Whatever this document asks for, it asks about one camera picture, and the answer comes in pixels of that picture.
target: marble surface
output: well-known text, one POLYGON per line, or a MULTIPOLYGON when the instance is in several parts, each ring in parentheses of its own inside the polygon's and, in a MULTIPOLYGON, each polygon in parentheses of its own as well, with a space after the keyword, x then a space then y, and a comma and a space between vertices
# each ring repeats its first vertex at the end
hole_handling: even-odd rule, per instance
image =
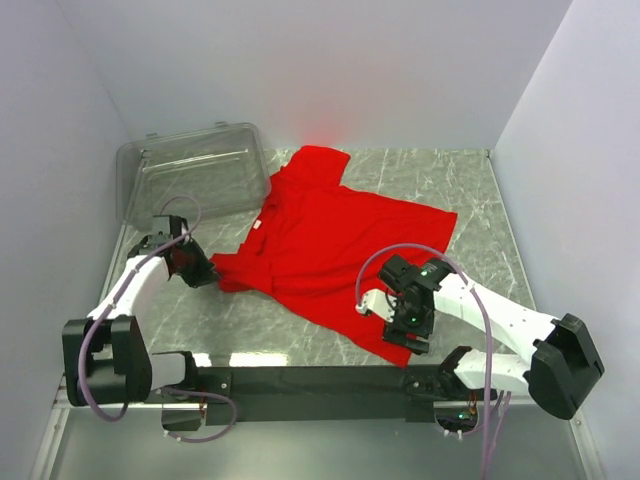
MULTIPOLYGON (((295 150, 266 152, 270 173, 295 150)), ((485 150, 428 151, 361 149, 342 183, 458 213, 447 253, 486 287, 532 306, 507 216, 485 150)), ((179 179, 173 185, 180 190, 179 179)), ((133 199, 132 208, 146 200, 133 199)), ((205 219, 194 236, 207 255, 235 252, 258 210, 205 219)), ((145 232, 125 228, 110 282, 122 272, 126 253, 145 232)), ((142 325, 151 352, 190 350, 213 365, 376 365, 386 363, 333 331, 294 315, 259 293, 227 294, 211 285, 197 290, 172 279, 158 295, 142 325)), ((459 319, 439 314, 428 355, 412 363, 439 363, 458 345, 484 350, 484 334, 459 319)), ((496 344, 495 351, 505 347, 496 344)))

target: white backdrop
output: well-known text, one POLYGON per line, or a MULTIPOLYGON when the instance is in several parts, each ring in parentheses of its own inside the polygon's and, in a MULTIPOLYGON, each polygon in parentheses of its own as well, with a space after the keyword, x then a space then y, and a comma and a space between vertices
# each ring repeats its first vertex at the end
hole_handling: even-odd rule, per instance
POLYGON ((58 0, 135 138, 494 147, 570 0, 58 0))
POLYGON ((612 480, 640 471, 640 3, 574 0, 495 168, 538 306, 582 317, 607 372, 586 413, 612 480))
POLYGON ((60 334, 111 258, 114 152, 128 141, 52 1, 0 15, 0 477, 28 477, 62 372, 60 334))

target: purple cable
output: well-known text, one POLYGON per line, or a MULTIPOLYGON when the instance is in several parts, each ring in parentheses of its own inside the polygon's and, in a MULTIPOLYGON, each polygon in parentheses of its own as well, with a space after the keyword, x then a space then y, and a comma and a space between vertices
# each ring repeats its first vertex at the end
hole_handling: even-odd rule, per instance
POLYGON ((507 392, 507 396, 504 400, 504 407, 502 407, 502 415, 500 415, 500 420, 498 420, 498 425, 496 426, 496 431, 493 434, 493 440, 491 441, 491 448, 489 449, 489 457, 487 458, 486 463, 482 469, 482 474, 480 476, 481 480, 487 480, 489 478, 489 465, 491 464, 491 458, 496 450, 496 445, 498 444, 498 435, 500 434, 500 430, 502 429, 502 422, 504 417, 507 415, 507 409, 509 408, 509 402, 511 401, 511 392, 507 392))
MULTIPOLYGON (((417 248, 417 249, 432 253, 433 255, 436 255, 437 257, 447 262, 451 266, 451 268, 453 268, 453 270, 456 272, 456 274, 458 274, 458 276, 462 279, 465 285, 469 285, 469 279, 467 278, 465 273, 462 271, 462 268, 452 259, 447 257, 444 253, 439 252, 435 248, 431 248, 426 245, 421 245, 419 243, 397 243, 395 245, 390 245, 381 250, 378 250, 373 255, 371 255, 366 262, 364 262, 364 265, 362 265, 362 268, 358 272, 358 277, 356 278, 355 290, 356 290, 357 305, 361 305, 361 302, 362 302, 362 297, 360 296, 360 283, 362 282, 362 277, 364 276, 364 272, 367 269, 367 267, 371 264, 371 262, 373 262, 373 260, 378 258, 383 253, 386 253, 386 252, 389 252, 390 250, 395 250, 398 248, 417 248)), ((484 403, 486 404, 487 402, 490 402, 489 399, 491 398, 491 366, 492 366, 491 355, 493 352, 493 337, 491 336, 491 321, 489 320, 489 314, 487 313, 487 309, 482 303, 482 300, 480 300, 480 297, 478 296, 478 293, 475 291, 475 288, 473 288, 473 286, 469 289, 469 293, 473 296, 474 300, 478 304, 478 308, 480 309, 480 313, 482 314, 482 320, 484 321, 484 330, 486 332, 486 337, 487 337, 486 369, 485 369, 485 375, 484 375, 484 403)), ((488 427, 489 423, 491 422, 491 412, 487 407, 487 405, 485 405, 485 407, 483 408, 482 413, 483 413, 482 424, 483 425, 486 424, 488 427)), ((477 429, 478 429, 478 425, 476 425, 476 427, 468 433, 469 434, 473 433, 477 429)), ((484 428, 482 431, 482 471, 485 470, 485 467, 488 468, 488 462, 489 462, 489 428, 484 428)))
MULTIPOLYGON (((135 277, 135 275, 140 271, 140 268, 142 268, 147 262, 149 262, 149 260, 154 258, 158 253, 183 241, 185 238, 191 235, 191 233, 198 227, 198 224, 200 223, 200 219, 202 218, 202 207, 200 206, 198 201, 191 195, 183 194, 183 195, 176 195, 175 197, 170 198, 162 206, 160 213, 163 213, 169 204, 171 204, 172 202, 180 198, 191 200, 196 205, 196 207, 198 208, 198 216, 196 218, 196 221, 193 223, 191 228, 189 228, 182 235, 159 246, 158 248, 153 250, 146 257, 144 257, 142 260, 138 262, 138 264, 134 267, 134 269, 131 270, 129 274, 126 276, 126 278, 122 282, 122 285, 120 285, 120 288, 118 288, 116 293, 113 295, 111 303, 107 305, 107 307, 102 311, 102 313, 98 315, 98 318, 94 320, 93 324, 89 328, 89 331, 87 331, 87 334, 85 335, 84 340, 82 341, 82 345, 80 346, 80 354, 78 355, 78 386, 80 387, 80 390, 82 391, 82 395, 84 396, 84 399, 87 402, 87 405, 89 405, 89 407, 91 408, 91 410, 97 416, 99 416, 101 419, 107 422, 117 422, 118 420, 120 420, 126 413, 128 404, 125 403, 122 406, 122 410, 120 410, 120 413, 118 413, 118 415, 116 416, 113 416, 113 415, 109 415, 103 409, 101 409, 98 403, 95 401, 95 399, 93 398, 93 395, 91 394, 91 390, 89 389, 89 385, 87 383, 86 363, 87 363, 87 354, 89 353, 89 346, 91 344, 91 340, 93 339, 93 336, 95 335, 96 331, 98 330, 98 328, 100 328, 100 325, 107 319, 109 314, 113 311, 114 306, 117 305, 118 301, 122 298, 122 295, 124 295, 124 292, 127 290, 129 285, 131 284, 133 277, 135 277)), ((214 395, 214 394, 204 394, 204 393, 197 394, 197 396, 211 396, 211 395, 214 395)), ((237 410, 236 406, 231 399, 227 397, 222 397, 221 395, 217 395, 211 398, 216 398, 218 400, 223 400, 229 403, 232 406, 234 412, 236 412, 237 410)), ((236 416, 237 415, 234 413, 234 417, 233 417, 234 422, 236 420, 236 416)), ((233 424, 231 424, 228 428, 224 429, 220 434, 218 434, 218 437, 220 435, 223 435, 227 431, 229 431, 232 425, 233 424)))
POLYGON ((178 390, 176 388, 171 388, 171 387, 164 387, 162 388, 162 391, 172 395, 189 395, 191 397, 206 397, 206 398, 211 398, 213 400, 222 400, 223 402, 226 402, 229 404, 233 412, 233 415, 231 416, 231 421, 229 422, 229 424, 226 427, 224 427, 222 430, 220 430, 218 433, 211 435, 209 437, 187 438, 187 437, 181 437, 177 433, 167 432, 167 435, 169 435, 171 438, 175 438, 179 442, 206 443, 206 442, 210 442, 211 440, 216 440, 221 436, 223 436, 225 433, 227 433, 229 430, 231 430, 235 425, 236 421, 238 420, 238 407, 236 406, 233 400, 231 400, 229 397, 225 397, 224 395, 218 395, 217 393, 209 393, 209 392, 190 392, 188 390, 178 390))

